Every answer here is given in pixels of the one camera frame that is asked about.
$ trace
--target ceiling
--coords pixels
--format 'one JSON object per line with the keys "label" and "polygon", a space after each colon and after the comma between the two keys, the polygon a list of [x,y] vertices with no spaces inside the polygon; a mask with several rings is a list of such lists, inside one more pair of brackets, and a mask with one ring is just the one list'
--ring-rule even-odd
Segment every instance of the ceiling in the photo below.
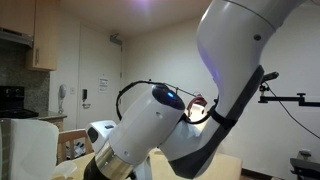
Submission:
{"label": "ceiling", "polygon": [[61,0],[62,9],[122,37],[204,14],[212,0]]}

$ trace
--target electrical outlet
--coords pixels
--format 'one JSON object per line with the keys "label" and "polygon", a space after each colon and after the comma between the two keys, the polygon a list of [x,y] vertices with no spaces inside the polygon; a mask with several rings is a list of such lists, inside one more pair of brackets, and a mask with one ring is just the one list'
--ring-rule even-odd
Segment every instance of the electrical outlet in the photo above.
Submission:
{"label": "electrical outlet", "polygon": [[76,89],[75,88],[70,88],[70,94],[76,94]]}

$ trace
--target sign on wall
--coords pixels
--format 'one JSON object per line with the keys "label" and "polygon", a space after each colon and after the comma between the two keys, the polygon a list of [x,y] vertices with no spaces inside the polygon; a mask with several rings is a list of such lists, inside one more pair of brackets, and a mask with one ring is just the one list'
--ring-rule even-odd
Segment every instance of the sign on wall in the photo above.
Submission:
{"label": "sign on wall", "polygon": [[108,79],[106,78],[99,78],[99,93],[107,93],[108,91]]}

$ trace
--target black metal arm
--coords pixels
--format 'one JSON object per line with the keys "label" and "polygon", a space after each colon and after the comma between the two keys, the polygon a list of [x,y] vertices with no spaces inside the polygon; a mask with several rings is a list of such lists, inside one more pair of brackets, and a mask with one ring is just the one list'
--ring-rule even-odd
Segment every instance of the black metal arm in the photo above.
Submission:
{"label": "black metal arm", "polygon": [[264,96],[265,91],[269,91],[269,87],[260,85],[259,91],[261,92],[260,101],[258,103],[268,103],[268,101],[291,101],[298,102],[299,106],[320,107],[320,102],[306,102],[305,93],[297,93],[299,97],[281,97],[281,96]]}

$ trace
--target table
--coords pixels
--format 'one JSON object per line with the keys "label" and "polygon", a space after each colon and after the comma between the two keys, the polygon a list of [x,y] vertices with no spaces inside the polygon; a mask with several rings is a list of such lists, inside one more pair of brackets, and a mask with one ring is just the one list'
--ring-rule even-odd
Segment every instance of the table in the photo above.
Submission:
{"label": "table", "polygon": [[[94,154],[88,154],[79,159],[73,160],[77,165],[77,170],[71,175],[68,180],[82,180],[83,172]],[[179,180],[183,179],[177,177],[173,170],[170,168],[166,158],[161,152],[152,151],[150,153],[150,160],[152,166],[152,176],[153,180]],[[210,164],[208,170],[196,178],[197,180],[239,180],[242,169],[242,160],[236,157],[228,156],[225,154],[216,153],[212,163]],[[64,178],[53,178],[54,180],[63,180]]]}

